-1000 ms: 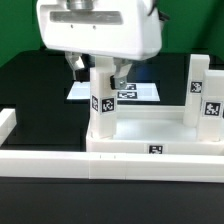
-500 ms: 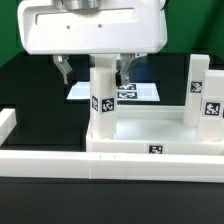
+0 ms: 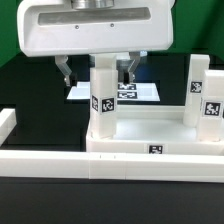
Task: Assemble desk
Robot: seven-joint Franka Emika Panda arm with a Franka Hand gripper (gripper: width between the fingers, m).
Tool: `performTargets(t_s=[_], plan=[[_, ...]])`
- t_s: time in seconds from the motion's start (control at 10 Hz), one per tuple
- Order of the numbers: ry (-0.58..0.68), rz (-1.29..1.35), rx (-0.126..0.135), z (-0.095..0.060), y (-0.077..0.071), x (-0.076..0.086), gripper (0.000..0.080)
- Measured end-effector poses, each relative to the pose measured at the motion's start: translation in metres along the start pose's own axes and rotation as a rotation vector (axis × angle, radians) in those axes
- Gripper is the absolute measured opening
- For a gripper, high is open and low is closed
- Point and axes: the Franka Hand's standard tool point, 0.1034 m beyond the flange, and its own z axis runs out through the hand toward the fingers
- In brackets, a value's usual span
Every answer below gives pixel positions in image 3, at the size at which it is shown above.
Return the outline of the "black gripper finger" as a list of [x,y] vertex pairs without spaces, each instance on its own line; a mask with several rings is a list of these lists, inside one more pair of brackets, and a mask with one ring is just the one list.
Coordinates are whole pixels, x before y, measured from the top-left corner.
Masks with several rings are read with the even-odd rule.
[[141,57],[139,52],[130,52],[130,61],[128,68],[123,71],[123,83],[130,84],[134,81],[134,72],[140,63]]
[[59,55],[55,57],[55,64],[64,75],[64,82],[66,86],[67,87],[76,86],[77,85],[76,74],[72,72],[72,70],[67,64],[67,61],[68,61],[67,55]]

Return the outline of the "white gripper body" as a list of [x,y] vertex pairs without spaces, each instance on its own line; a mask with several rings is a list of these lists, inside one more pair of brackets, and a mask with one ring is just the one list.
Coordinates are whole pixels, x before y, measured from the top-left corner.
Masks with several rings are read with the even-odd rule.
[[174,0],[22,0],[19,46],[29,57],[167,50]]

